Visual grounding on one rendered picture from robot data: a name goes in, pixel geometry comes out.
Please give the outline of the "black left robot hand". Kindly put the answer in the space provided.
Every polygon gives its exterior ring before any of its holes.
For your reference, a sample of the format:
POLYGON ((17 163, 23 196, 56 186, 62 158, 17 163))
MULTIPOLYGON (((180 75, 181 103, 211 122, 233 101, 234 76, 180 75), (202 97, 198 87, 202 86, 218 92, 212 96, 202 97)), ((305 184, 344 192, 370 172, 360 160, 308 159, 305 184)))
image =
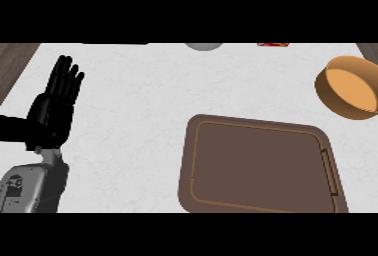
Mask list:
POLYGON ((20 142, 28 151, 60 148, 69 137, 82 78, 72 58, 60 55, 26 118, 0 115, 0 142, 20 142))

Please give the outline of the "brown tray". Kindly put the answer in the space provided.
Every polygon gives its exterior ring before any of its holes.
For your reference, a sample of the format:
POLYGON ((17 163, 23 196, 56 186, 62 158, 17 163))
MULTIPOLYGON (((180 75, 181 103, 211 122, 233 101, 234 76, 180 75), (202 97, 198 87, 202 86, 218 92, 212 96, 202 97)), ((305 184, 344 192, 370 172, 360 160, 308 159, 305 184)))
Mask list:
POLYGON ((314 126, 190 118, 178 202, 189 212, 345 213, 332 148, 314 126))

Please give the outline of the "orange round pot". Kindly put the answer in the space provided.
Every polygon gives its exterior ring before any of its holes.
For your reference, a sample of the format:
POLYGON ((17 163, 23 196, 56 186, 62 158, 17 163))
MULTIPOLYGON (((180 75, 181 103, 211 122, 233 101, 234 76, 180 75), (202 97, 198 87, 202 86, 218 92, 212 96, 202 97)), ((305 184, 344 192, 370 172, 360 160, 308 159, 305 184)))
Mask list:
POLYGON ((356 56, 338 56, 314 80, 328 109, 351 120, 378 116, 378 65, 356 56))

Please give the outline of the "grey round object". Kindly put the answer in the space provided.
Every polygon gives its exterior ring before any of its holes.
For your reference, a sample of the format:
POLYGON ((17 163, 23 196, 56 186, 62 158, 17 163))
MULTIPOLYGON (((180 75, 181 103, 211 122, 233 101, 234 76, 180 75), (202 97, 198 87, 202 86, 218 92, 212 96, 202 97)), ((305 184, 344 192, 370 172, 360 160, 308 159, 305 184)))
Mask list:
POLYGON ((223 43, 184 43, 186 46, 196 51, 212 51, 223 43))

